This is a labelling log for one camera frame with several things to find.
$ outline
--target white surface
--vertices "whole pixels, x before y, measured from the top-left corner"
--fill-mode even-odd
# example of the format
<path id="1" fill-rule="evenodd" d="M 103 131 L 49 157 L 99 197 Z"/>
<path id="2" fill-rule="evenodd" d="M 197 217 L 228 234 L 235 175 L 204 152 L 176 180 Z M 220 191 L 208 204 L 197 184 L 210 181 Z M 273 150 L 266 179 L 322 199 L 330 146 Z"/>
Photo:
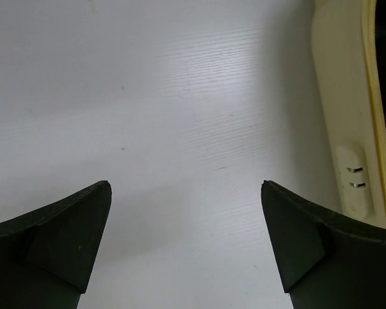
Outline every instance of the white surface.
<path id="1" fill-rule="evenodd" d="M 259 190 L 338 203 L 312 11 L 0 0 L 0 221 L 113 186 L 79 308 L 291 308 Z"/>

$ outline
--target yellow edge trim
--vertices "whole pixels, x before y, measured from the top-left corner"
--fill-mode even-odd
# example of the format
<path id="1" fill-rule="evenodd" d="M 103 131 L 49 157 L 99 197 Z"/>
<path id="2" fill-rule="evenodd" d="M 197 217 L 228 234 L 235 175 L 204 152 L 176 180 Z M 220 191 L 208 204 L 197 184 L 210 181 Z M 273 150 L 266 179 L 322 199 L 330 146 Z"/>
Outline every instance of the yellow edge trim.
<path id="1" fill-rule="evenodd" d="M 376 0 L 362 1 L 362 34 L 363 48 L 367 67 L 367 80 L 369 83 L 369 96 L 371 98 L 371 110 L 378 152 L 383 199 L 386 212 L 386 128 L 383 108 L 381 104 L 378 65 L 376 62 Z"/>

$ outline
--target metal slot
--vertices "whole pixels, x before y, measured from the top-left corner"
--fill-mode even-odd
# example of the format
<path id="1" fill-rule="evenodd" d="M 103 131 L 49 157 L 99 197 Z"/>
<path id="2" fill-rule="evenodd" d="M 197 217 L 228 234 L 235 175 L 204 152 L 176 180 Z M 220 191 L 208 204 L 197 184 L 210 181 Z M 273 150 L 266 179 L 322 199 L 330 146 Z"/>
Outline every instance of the metal slot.
<path id="1" fill-rule="evenodd" d="M 362 188 L 362 187 L 366 187 L 366 183 L 353 183 L 353 182 L 351 182 L 350 186 L 352 186 L 354 188 Z"/>
<path id="2" fill-rule="evenodd" d="M 359 172 L 363 172 L 363 167 L 359 167 L 358 169 L 351 169 L 350 167 L 348 167 L 347 170 L 350 173 L 359 173 Z"/>

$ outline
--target dark green plastic part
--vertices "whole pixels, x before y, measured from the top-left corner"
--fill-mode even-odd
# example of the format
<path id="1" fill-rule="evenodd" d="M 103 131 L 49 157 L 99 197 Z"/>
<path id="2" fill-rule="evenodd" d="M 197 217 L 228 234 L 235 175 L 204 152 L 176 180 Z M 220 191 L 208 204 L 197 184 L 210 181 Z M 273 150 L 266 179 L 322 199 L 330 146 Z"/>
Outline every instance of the dark green plastic part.
<path id="1" fill-rule="evenodd" d="M 111 204 L 108 182 L 0 223 L 0 309 L 74 309 Z"/>
<path id="2" fill-rule="evenodd" d="M 284 291 L 295 309 L 386 309 L 386 230 L 274 182 L 262 206 Z"/>

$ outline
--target cream plastic housing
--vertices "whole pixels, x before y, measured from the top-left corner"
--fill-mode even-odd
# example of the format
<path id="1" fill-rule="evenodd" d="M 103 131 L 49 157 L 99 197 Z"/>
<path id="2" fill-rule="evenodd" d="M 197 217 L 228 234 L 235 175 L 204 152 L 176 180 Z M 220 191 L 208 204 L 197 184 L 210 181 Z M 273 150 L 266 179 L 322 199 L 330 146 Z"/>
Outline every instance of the cream plastic housing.
<path id="1" fill-rule="evenodd" d="M 386 228 L 376 0 L 317 0 L 312 49 L 343 213 Z"/>

